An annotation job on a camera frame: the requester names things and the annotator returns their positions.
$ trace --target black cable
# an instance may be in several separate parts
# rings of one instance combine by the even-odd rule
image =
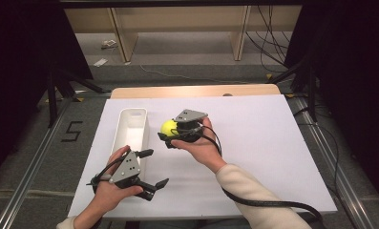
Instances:
[[[278,48],[279,48],[279,50],[281,51],[281,54],[284,56],[284,58],[285,58],[285,55],[284,55],[284,52],[282,51],[281,47],[277,46],[277,45],[279,45],[279,43],[278,43],[278,41],[276,40],[275,36],[273,35],[273,28],[272,28],[272,15],[273,15],[273,7],[272,7],[272,6],[269,6],[269,27],[268,27],[268,31],[270,31],[270,36],[272,37],[272,41],[273,41],[273,43],[276,44],[276,45],[274,46],[274,47],[275,47],[275,50],[276,50],[276,53],[279,55],[279,58],[282,60],[282,57],[281,57],[281,55],[279,54]]]
[[[301,208],[309,211],[312,213],[317,220],[320,222],[323,222],[323,217],[321,216],[320,212],[318,212],[315,208],[311,207],[310,205],[301,203],[301,202],[293,202],[293,201],[261,201],[261,200],[250,200],[250,199],[244,199],[244,198],[239,198],[232,193],[228,192],[225,189],[222,189],[225,194],[233,199],[234,201],[246,205],[246,206],[251,206],[251,207],[295,207],[295,208]]]
[[[213,129],[211,129],[210,127],[206,127],[206,126],[202,126],[202,127],[203,127],[203,128],[206,128],[206,129],[209,129],[211,132],[213,132],[213,134],[215,135],[217,141],[219,142],[219,148],[218,148],[218,150],[220,151],[220,156],[222,156],[221,143],[220,143],[220,139],[219,139],[219,137],[217,136],[216,132],[215,132]]]
[[[262,40],[264,40],[264,38],[261,37],[260,34],[259,34],[257,31],[255,31],[255,33],[256,33],[256,34],[257,34]],[[279,46],[279,47],[282,47],[282,48],[284,48],[284,49],[288,49],[288,47],[286,47],[286,46],[279,45],[279,44],[275,44],[275,43],[272,43],[272,42],[270,42],[270,41],[265,41],[265,42],[268,43],[269,45]]]
[[[284,31],[282,31],[282,34],[284,35],[284,38],[287,40],[287,42],[290,42],[290,39],[287,38],[286,34],[284,34]]]
[[[131,151],[129,151],[127,154],[115,159],[114,161],[112,161],[111,163],[109,163],[108,165],[106,165],[106,167],[99,173],[97,174],[96,176],[94,176],[92,179],[91,179],[91,182],[88,183],[87,185],[93,185],[93,186],[96,186],[99,181],[104,181],[103,179],[101,179],[101,177],[106,173],[106,171],[111,168],[113,165],[115,165],[116,163],[118,162],[122,162],[124,160],[124,158],[126,158],[126,156],[130,153]]]
[[[293,116],[297,116],[297,115],[299,115],[300,113],[302,113],[302,112],[306,112],[306,111],[308,111],[308,107],[304,107],[304,108],[301,109],[300,111],[298,111],[298,112],[296,112],[295,114],[293,114]]]
[[[319,125],[317,125],[317,124],[298,123],[297,125],[299,125],[299,126],[313,126],[313,127],[317,127],[317,128],[319,128],[320,130],[324,130],[325,132],[327,132],[327,133],[331,136],[331,138],[332,138],[332,140],[333,140],[333,142],[334,142],[334,144],[335,144],[335,155],[336,155],[336,156],[335,156],[334,180],[333,180],[333,182],[334,182],[334,186],[335,186],[335,189],[330,188],[328,185],[326,185],[326,187],[327,187],[328,190],[330,190],[330,191],[335,195],[335,197],[337,197],[337,198],[339,199],[340,204],[341,204],[341,206],[343,207],[343,209],[344,209],[344,211],[345,211],[345,213],[346,213],[346,215],[347,215],[347,218],[349,219],[349,222],[352,224],[352,226],[353,226],[354,229],[357,229],[357,226],[355,225],[354,220],[352,219],[352,217],[351,217],[349,211],[347,210],[347,207],[346,207],[345,204],[342,202],[341,195],[340,195],[339,192],[338,192],[337,177],[338,177],[338,168],[339,168],[340,153],[339,153],[339,147],[338,147],[338,143],[337,143],[337,141],[336,141],[335,136],[332,134],[331,131],[329,131],[328,129],[324,128],[323,126],[319,126]]]
[[[213,145],[216,146],[217,151],[219,152],[219,155],[221,156],[221,149],[220,149],[219,145],[216,143],[215,140],[213,140],[212,138],[210,138],[210,137],[208,137],[208,136],[206,136],[206,135],[203,135],[203,134],[195,133],[195,135],[198,135],[198,136],[200,136],[200,137],[203,137],[203,138],[209,140],[211,143],[213,143]]]
[[[269,24],[266,22],[266,20],[265,20],[265,18],[263,16],[263,13],[261,11],[260,6],[258,6],[258,11],[260,12],[261,17],[263,19],[263,22],[265,23],[265,26],[266,26],[266,29],[267,29],[264,41],[266,41],[267,35],[270,33],[271,37],[272,37],[272,41],[274,43],[276,43],[277,45],[279,45],[279,43],[277,42],[277,40],[276,40],[276,38],[275,38],[275,36],[273,35],[273,32],[272,32],[272,13],[273,13],[272,6],[269,6]],[[279,51],[277,50],[277,46],[275,46],[275,50],[276,50],[277,54],[279,55],[279,58],[282,60],[282,57],[279,54]],[[284,56],[284,53],[282,52],[282,49],[280,47],[279,47],[279,50],[281,51],[282,55]]]
[[[264,47],[264,44],[266,43],[267,35],[268,35],[268,31],[267,31],[266,34],[265,34],[265,38],[264,38],[264,40],[263,40],[262,49],[263,49],[263,47]],[[276,50],[276,53],[277,53],[278,56],[279,56],[279,59],[281,59],[281,64],[284,66],[284,61],[282,60],[281,56],[279,55],[278,50],[276,49],[276,46],[275,46],[275,50]],[[268,68],[263,64],[263,54],[262,54],[262,53],[260,54],[260,59],[261,59],[261,63],[262,63],[262,65],[263,65],[263,67],[264,67],[265,69],[268,70]]]
[[[248,34],[248,32],[245,33],[249,40],[251,40],[252,44],[254,44],[255,47],[257,47],[257,49],[259,49],[261,51],[261,53],[265,54],[266,56],[268,56],[269,58],[271,58],[272,60],[276,61],[278,64],[281,64],[283,65],[284,63],[280,60],[278,60],[277,58],[273,57],[273,55],[271,55],[269,52],[267,52],[266,50],[264,50],[260,45],[257,44],[257,42],[255,42],[251,36]]]

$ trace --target metal rail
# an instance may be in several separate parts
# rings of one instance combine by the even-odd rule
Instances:
[[[25,175],[23,175],[22,180],[20,181],[18,187],[16,188],[11,197],[11,200],[9,201],[8,205],[6,206],[5,210],[1,215],[0,229],[11,228],[14,218],[16,217],[20,209],[20,206],[22,205],[23,200],[25,199],[25,196],[28,193],[28,190],[31,187],[32,182],[40,168],[40,165],[42,164],[43,159],[53,142],[53,137],[57,132],[58,126],[62,122],[62,117],[65,114],[67,108],[70,106],[72,100],[73,99],[69,97],[64,98],[64,100],[62,101],[62,106],[59,111],[58,119],[46,132],[42,142],[40,143],[39,148],[37,149],[32,159],[31,164],[28,167],[28,170],[26,171]]]
[[[297,100],[297,105],[300,109],[305,108],[307,106],[306,102],[301,99]],[[303,113],[303,118],[305,119],[305,122],[307,124],[315,124],[306,112]],[[352,186],[350,185],[350,182],[348,181],[347,176],[344,173],[341,165],[339,164],[339,162],[337,163],[337,156],[329,147],[322,130],[319,126],[313,127],[311,125],[309,125],[308,128],[311,131],[314,139],[316,140],[316,143],[321,153],[323,154],[324,159],[326,160],[326,163],[328,164],[331,173],[335,175],[335,171],[337,171],[336,182],[338,188],[347,203],[349,212],[351,213],[356,225],[359,228],[374,228],[373,223],[371,222],[371,219],[368,216],[368,212],[365,209],[365,206],[362,204],[355,191],[353,190]]]

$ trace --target tennis ball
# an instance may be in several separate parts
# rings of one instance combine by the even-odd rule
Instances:
[[[167,136],[177,135],[177,122],[174,120],[168,120],[161,126],[161,132]]]

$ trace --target white paper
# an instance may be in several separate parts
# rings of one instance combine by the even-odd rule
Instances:
[[[124,199],[106,218],[212,219],[241,215],[212,172],[187,152],[167,149],[159,140],[157,132],[162,123],[184,109],[208,113],[220,138],[223,158],[253,174],[279,198],[302,202],[321,212],[336,211],[284,97],[255,95],[109,99],[69,216],[79,214],[94,196],[86,183],[106,165],[118,114],[131,107],[148,112],[148,146],[155,151],[147,157],[145,181],[154,185],[168,177],[170,180],[152,201]]]
[[[106,62],[108,62],[107,59],[101,58],[96,63],[94,63],[94,65],[97,66],[97,67],[100,67],[100,66],[104,65]]]

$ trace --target wire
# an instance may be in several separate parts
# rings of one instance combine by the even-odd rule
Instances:
[[[256,34],[257,34],[262,40],[264,40],[264,38],[261,37],[260,34],[259,34],[257,31],[255,31],[255,33],[256,33]],[[288,47],[286,47],[286,46],[279,45],[279,44],[275,44],[275,43],[270,42],[270,41],[267,41],[267,40],[265,40],[265,42],[268,43],[269,45],[279,46],[279,47],[281,47],[281,48],[288,49]]]
[[[297,116],[297,115],[299,115],[300,113],[305,112],[305,111],[308,111],[308,107],[304,107],[304,108],[302,108],[300,111],[298,111],[298,112],[296,112],[295,114],[293,114],[293,116]]]
[[[320,212],[317,211],[315,208],[311,207],[310,205],[301,203],[301,202],[293,202],[293,201],[261,201],[261,200],[249,200],[249,199],[244,199],[244,198],[239,198],[235,196],[234,194],[226,191],[225,189],[222,189],[225,194],[233,199],[234,201],[247,205],[247,206],[252,206],[252,207],[296,207],[296,208],[302,208],[310,213],[312,213],[317,220],[320,222],[323,221],[323,217],[321,216]]]
[[[209,127],[206,127],[206,126],[202,126],[204,128],[207,128],[209,130],[211,130],[213,132],[213,134],[216,136],[216,139],[218,140],[219,142],[219,145],[216,143],[215,140],[213,140],[212,138],[206,136],[206,135],[201,135],[202,137],[208,139],[209,141],[211,141],[217,148],[218,148],[218,151],[221,155],[221,144],[220,144],[220,140],[219,140],[219,137],[217,136],[216,132],[209,128]],[[319,220],[320,222],[323,221],[323,217],[321,216],[320,212],[318,212],[315,208],[311,207],[310,205],[307,205],[307,204],[304,204],[304,203],[301,203],[301,202],[293,202],[293,201],[265,201],[265,200],[251,200],[251,199],[245,199],[245,198],[239,198],[237,196],[235,196],[234,194],[228,192],[227,190],[223,189],[222,190],[224,191],[224,193],[229,197],[231,198],[232,200],[240,203],[240,204],[243,204],[243,205],[246,205],[246,206],[252,206],[252,207],[296,207],[296,208],[302,208],[302,209],[305,209],[307,211],[309,211],[310,213],[312,213],[317,220]]]
[[[192,80],[208,80],[208,81],[213,81],[213,82],[219,82],[219,83],[238,83],[238,84],[250,84],[250,82],[246,81],[236,81],[236,80],[218,80],[218,79],[212,79],[212,78],[196,78],[196,77],[189,77],[185,75],[180,75],[180,74],[166,74],[166,73],[161,73],[158,71],[153,71],[153,70],[146,70],[142,65],[140,67],[147,73],[157,73],[163,76],[167,77],[180,77],[180,78],[185,78],[185,79],[192,79]]]
[[[202,127],[203,127],[203,128],[206,128],[206,129],[209,129],[209,130],[212,131],[213,134],[215,135],[217,141],[219,142],[219,146],[220,146],[219,150],[220,150],[220,156],[221,156],[221,155],[222,155],[221,143],[220,143],[220,139],[219,139],[219,137],[217,136],[216,132],[215,132],[213,129],[211,129],[210,127],[206,127],[206,126],[202,126]]]
[[[284,38],[287,40],[287,42],[290,42],[290,39],[287,38],[286,34],[284,34],[284,31],[282,31],[282,34],[284,35]]]
[[[91,179],[91,182],[88,183],[87,185],[92,185],[92,186],[97,186],[97,184],[99,183],[99,181],[105,181],[102,178],[102,176],[105,174],[105,172],[111,168],[113,165],[115,165],[116,163],[118,162],[122,162],[124,160],[124,158],[126,158],[126,156],[128,154],[130,154],[131,151],[127,152],[126,154],[124,154],[123,156],[115,159],[114,161],[112,161],[111,163],[109,163],[108,165],[106,165],[106,167],[99,173],[97,174],[96,176],[94,176],[92,179]]]
[[[269,6],[269,23],[266,22],[264,16],[263,16],[263,13],[261,11],[261,8],[260,6],[258,6],[258,11],[260,12],[261,14],[261,17],[263,18],[263,22],[265,23],[266,25],[266,29],[267,29],[267,32],[266,32],[266,35],[265,35],[265,39],[264,39],[264,42],[263,42],[263,46],[264,46],[264,43],[266,41],[266,38],[267,38],[267,35],[270,33],[271,37],[272,37],[272,41],[276,44],[274,47],[275,47],[275,50],[277,52],[277,54],[279,55],[279,58],[282,60],[282,57],[281,55],[279,54],[279,51],[277,50],[277,48],[279,48],[279,50],[281,51],[281,54],[285,57],[284,55],[284,52],[282,51],[281,47],[279,47],[279,43],[278,41],[276,40],[275,36],[273,35],[273,30],[272,30],[272,14],[273,14],[273,7],[272,6]]]
[[[338,200],[340,201],[341,206],[343,207],[343,209],[344,209],[344,211],[345,211],[345,213],[347,215],[347,218],[349,219],[349,222],[352,224],[353,228],[356,229],[357,226],[355,225],[355,222],[353,221],[353,219],[352,219],[349,211],[347,210],[347,207],[342,202],[341,195],[338,192],[337,177],[338,177],[338,169],[339,169],[340,152],[339,152],[339,147],[338,147],[338,143],[337,143],[337,140],[336,140],[335,136],[332,134],[331,131],[329,131],[328,129],[326,129],[323,126],[320,126],[318,124],[313,124],[313,123],[311,123],[311,124],[310,123],[298,123],[297,125],[299,125],[299,126],[313,126],[313,127],[319,128],[320,130],[323,130],[323,131],[327,132],[331,136],[331,138],[332,138],[332,140],[333,140],[333,142],[335,144],[335,155],[336,155],[335,156],[336,158],[335,158],[334,180],[333,180],[335,189],[330,188],[328,185],[326,187],[328,188],[328,190],[330,190],[332,193],[334,193],[335,196],[338,198]]]
[[[248,36],[249,40],[251,40],[252,44],[254,44],[254,46],[257,47],[257,49],[259,49],[261,51],[261,53],[265,54],[266,56],[268,56],[272,60],[276,61],[278,64],[281,64],[281,65],[284,64],[281,60],[278,60],[277,58],[273,57],[273,55],[271,55],[269,52],[267,52],[266,50],[264,50],[263,47],[261,47],[260,45],[258,45],[257,42],[255,42],[251,38],[251,36],[248,34],[248,32],[246,32],[245,34]]]

